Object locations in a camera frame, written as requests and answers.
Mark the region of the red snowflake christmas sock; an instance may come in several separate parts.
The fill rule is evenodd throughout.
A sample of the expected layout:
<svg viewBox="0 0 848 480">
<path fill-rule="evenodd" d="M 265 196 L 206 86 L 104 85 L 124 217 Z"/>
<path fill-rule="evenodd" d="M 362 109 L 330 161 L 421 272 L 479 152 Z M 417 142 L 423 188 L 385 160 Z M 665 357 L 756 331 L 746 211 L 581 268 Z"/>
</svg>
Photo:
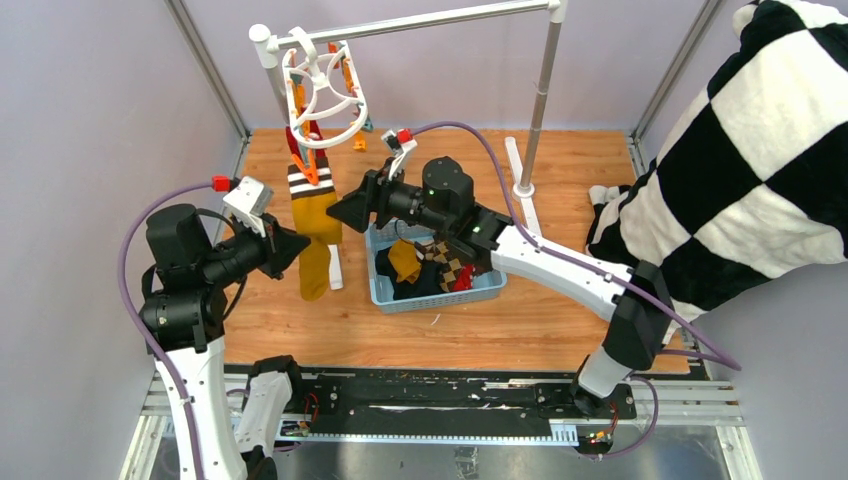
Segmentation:
<svg viewBox="0 0 848 480">
<path fill-rule="evenodd" d="M 460 292 L 469 290 L 473 286 L 474 267 L 465 265 L 461 270 L 457 271 L 457 278 L 451 287 L 451 292 Z"/>
</svg>

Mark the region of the black sock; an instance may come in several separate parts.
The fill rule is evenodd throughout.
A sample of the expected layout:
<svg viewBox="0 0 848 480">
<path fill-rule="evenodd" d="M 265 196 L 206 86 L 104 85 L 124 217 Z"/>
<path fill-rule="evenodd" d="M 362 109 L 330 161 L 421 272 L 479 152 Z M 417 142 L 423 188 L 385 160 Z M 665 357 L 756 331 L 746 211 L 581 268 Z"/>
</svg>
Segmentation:
<svg viewBox="0 0 848 480">
<path fill-rule="evenodd" d="M 441 267 L 435 262 L 425 262 L 414 282 L 404 280 L 394 283 L 393 299 L 405 300 L 443 294 L 445 290 L 441 286 L 442 279 Z"/>
<path fill-rule="evenodd" d="M 374 269 L 378 275 L 396 277 L 397 271 L 389 259 L 390 249 L 386 248 L 377 252 L 374 260 Z"/>
</svg>

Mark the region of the brown argyle sock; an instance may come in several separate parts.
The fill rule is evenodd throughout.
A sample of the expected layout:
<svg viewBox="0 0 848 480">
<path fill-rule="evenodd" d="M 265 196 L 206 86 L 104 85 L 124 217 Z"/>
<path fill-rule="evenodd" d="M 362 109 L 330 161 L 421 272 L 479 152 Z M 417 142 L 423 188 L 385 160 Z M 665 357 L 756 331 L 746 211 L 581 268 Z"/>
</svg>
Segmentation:
<svg viewBox="0 0 848 480">
<path fill-rule="evenodd" d="M 463 263 L 454 255 L 449 250 L 445 241 L 428 240 L 426 242 L 415 242 L 414 244 L 418 250 L 418 258 L 420 260 L 435 262 L 441 267 L 443 275 L 441 286 L 445 290 L 445 293 L 453 293 L 451 292 L 451 287 L 457 278 L 457 271 L 461 270 L 463 266 L 470 264 Z M 476 276 L 474 267 L 473 280 Z"/>
</svg>

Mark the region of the light blue plastic basket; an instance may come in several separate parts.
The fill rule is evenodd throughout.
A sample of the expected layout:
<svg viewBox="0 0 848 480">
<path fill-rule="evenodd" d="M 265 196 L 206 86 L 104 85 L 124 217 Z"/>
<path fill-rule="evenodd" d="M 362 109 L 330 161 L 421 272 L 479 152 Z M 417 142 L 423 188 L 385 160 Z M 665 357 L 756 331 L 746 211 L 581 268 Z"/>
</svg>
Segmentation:
<svg viewBox="0 0 848 480">
<path fill-rule="evenodd" d="M 496 298 L 507 284 L 505 273 L 494 270 L 471 279 L 471 288 L 458 292 L 433 293 L 395 298 L 395 294 L 406 287 L 396 286 L 397 276 L 390 277 L 378 272 L 376 261 L 378 254 L 388 250 L 397 241 L 427 241 L 433 239 L 430 230 L 421 226 L 409 226 L 401 223 L 394 227 L 395 221 L 390 221 L 382 229 L 371 224 L 364 234 L 366 248 L 366 265 L 368 269 L 369 289 L 372 303 L 384 314 L 402 313 L 414 310 L 432 309 L 450 305 L 465 304 L 491 300 Z"/>
</svg>

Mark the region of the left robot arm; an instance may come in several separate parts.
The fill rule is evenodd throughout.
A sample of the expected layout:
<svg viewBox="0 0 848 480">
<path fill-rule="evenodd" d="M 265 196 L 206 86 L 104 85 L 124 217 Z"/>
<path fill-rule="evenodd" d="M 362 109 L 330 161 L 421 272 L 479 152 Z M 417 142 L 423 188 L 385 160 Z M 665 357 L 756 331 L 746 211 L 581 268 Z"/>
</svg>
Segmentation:
<svg viewBox="0 0 848 480">
<path fill-rule="evenodd" d="M 156 368 L 168 388 L 181 478 L 247 479 L 253 467 L 237 450 L 222 377 L 225 290 L 254 270 L 282 278 L 310 241 L 263 214 L 261 232 L 238 226 L 214 245 L 206 214 L 177 204 L 148 217 L 155 263 L 143 278 L 139 316 L 164 352 Z"/>
</svg>

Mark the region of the mustard yellow sock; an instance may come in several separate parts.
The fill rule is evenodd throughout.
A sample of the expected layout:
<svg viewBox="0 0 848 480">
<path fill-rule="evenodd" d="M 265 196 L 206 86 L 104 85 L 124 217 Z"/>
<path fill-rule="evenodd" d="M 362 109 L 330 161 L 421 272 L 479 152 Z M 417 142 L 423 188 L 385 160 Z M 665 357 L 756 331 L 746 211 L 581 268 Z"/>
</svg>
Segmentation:
<svg viewBox="0 0 848 480">
<path fill-rule="evenodd" d="M 414 243 L 396 241 L 389 249 L 388 260 L 394 270 L 396 282 L 414 284 L 418 281 L 422 264 Z"/>
<path fill-rule="evenodd" d="M 326 210 L 337 202 L 329 160 L 318 157 L 317 182 L 312 183 L 294 164 L 288 166 L 288 187 L 295 230 L 310 244 L 298 256 L 300 295 L 305 301 L 318 300 L 330 286 L 330 245 L 342 242 L 341 222 Z"/>
</svg>

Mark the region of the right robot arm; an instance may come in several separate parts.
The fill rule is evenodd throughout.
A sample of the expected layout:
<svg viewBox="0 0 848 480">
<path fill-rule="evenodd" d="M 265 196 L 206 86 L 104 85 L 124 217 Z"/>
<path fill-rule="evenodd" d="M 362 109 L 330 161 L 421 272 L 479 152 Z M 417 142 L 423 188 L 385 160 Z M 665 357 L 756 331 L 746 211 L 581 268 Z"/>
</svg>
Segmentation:
<svg viewBox="0 0 848 480">
<path fill-rule="evenodd" d="M 617 385 L 634 371 L 650 369 L 667 343 L 671 300 L 658 267 L 595 259 L 532 235 L 478 203 L 473 179 L 450 157 L 429 161 L 418 186 L 391 178 L 387 167 L 369 170 L 327 213 L 360 233 L 391 220 L 423 226 L 461 261 L 529 279 L 608 321 L 600 347 L 586 357 L 570 387 L 572 406 L 584 417 L 607 409 Z"/>
</svg>

